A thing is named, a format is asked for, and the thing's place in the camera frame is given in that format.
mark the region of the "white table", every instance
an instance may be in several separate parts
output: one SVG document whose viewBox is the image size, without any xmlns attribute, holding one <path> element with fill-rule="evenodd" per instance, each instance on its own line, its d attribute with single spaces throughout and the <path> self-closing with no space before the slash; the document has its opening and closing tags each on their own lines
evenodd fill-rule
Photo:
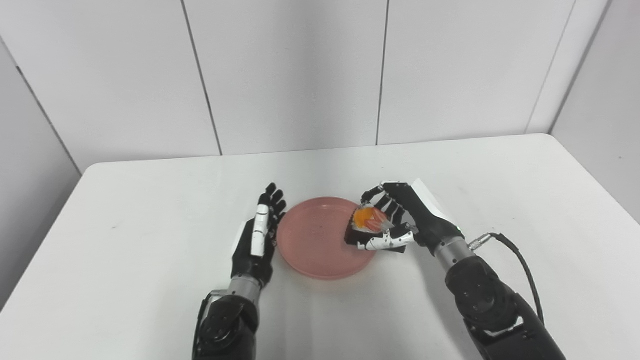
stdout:
<svg viewBox="0 0 640 360">
<path fill-rule="evenodd" d="M 226 288 L 269 182 L 293 205 L 417 177 L 468 238 L 520 247 L 568 359 L 636 357 L 640 226 L 553 138 L 525 135 L 94 165 L 0 313 L 0 359 L 189 359 L 200 301 Z M 509 250 L 478 254 L 533 304 Z M 259 359 L 480 358 L 425 249 L 381 252 L 339 281 L 273 262 Z"/>
</svg>

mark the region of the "black finger segment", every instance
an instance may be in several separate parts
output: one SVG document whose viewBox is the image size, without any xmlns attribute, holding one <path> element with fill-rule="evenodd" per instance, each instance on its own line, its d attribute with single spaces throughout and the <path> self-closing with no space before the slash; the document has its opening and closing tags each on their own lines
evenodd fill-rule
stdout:
<svg viewBox="0 0 640 360">
<path fill-rule="evenodd" d="M 266 194 L 263 193 L 262 195 L 260 195 L 260 198 L 258 199 L 258 205 L 270 205 L 271 204 L 271 197 Z"/>
<path fill-rule="evenodd" d="M 382 199 L 380 199 L 380 201 L 378 201 L 374 206 L 379 210 L 382 210 L 382 208 L 384 208 L 390 201 L 391 198 L 389 198 L 388 196 L 383 196 Z"/>
<path fill-rule="evenodd" d="M 371 200 L 373 199 L 374 196 L 381 194 L 382 190 L 379 186 L 376 186 L 375 188 L 369 190 L 368 192 L 365 192 L 364 194 L 362 194 L 362 202 L 371 202 Z"/>
<path fill-rule="evenodd" d="M 398 209 L 398 204 L 395 201 L 392 201 L 391 204 L 389 204 L 389 207 L 387 208 L 387 210 L 385 211 L 385 215 L 387 216 L 387 219 L 391 220 L 394 212 L 396 212 L 397 209 Z"/>
<path fill-rule="evenodd" d="M 266 193 L 269 195 L 272 195 L 275 192 L 276 192 L 276 184 L 275 183 L 269 184 L 269 186 L 267 186 L 266 188 Z"/>
<path fill-rule="evenodd" d="M 392 216 L 391 218 L 391 223 L 398 226 L 400 224 L 400 222 L 402 222 L 402 217 L 404 215 L 404 209 L 403 208 L 398 208 L 398 210 L 396 210 L 396 213 L 394 214 L 394 216 Z"/>
<path fill-rule="evenodd" d="M 282 200 L 273 206 L 273 212 L 276 214 L 281 213 L 287 207 L 287 202 Z"/>
<path fill-rule="evenodd" d="M 282 200 L 282 197 L 284 196 L 284 193 L 282 192 L 282 190 L 278 190 L 277 192 L 275 192 L 273 194 L 273 196 L 271 197 L 271 200 L 273 201 L 273 203 L 277 203 L 278 201 Z"/>
<path fill-rule="evenodd" d="M 399 252 L 400 254 L 404 254 L 404 251 L 406 250 L 406 245 L 405 246 L 400 246 L 400 247 L 392 247 L 391 249 L 384 249 L 385 251 L 392 251 L 392 252 Z"/>
</svg>

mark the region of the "food item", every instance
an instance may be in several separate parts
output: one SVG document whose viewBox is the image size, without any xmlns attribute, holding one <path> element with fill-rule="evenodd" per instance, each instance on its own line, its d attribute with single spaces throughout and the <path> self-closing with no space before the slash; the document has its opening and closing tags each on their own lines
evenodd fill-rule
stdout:
<svg viewBox="0 0 640 360">
<path fill-rule="evenodd" d="M 380 209 L 364 204 L 353 213 L 352 227 L 362 233 L 377 234 L 391 229 L 393 224 Z"/>
</svg>

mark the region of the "robotic arm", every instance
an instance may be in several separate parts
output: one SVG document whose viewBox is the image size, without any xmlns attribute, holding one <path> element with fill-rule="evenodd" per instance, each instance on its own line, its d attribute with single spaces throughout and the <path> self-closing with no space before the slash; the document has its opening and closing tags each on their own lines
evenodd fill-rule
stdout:
<svg viewBox="0 0 640 360">
<path fill-rule="evenodd" d="M 372 205 L 371 201 L 377 195 L 382 197 Z M 404 212 L 412 216 L 415 226 L 401 223 Z M 523 262 L 536 297 L 538 316 L 474 253 L 473 250 L 492 236 L 514 250 Z M 467 244 L 460 229 L 440 210 L 421 181 L 411 186 L 385 182 L 365 192 L 345 240 L 364 250 L 404 252 L 406 244 L 413 241 L 429 249 L 447 272 L 445 283 L 484 359 L 565 359 L 543 324 L 531 273 L 515 245 L 502 234 L 487 234 Z"/>
<path fill-rule="evenodd" d="M 259 324 L 258 300 L 273 275 L 278 224 L 287 203 L 270 184 L 258 200 L 255 217 L 247 221 L 232 257 L 231 283 L 202 301 L 193 339 L 194 360 L 255 359 Z"/>
</svg>

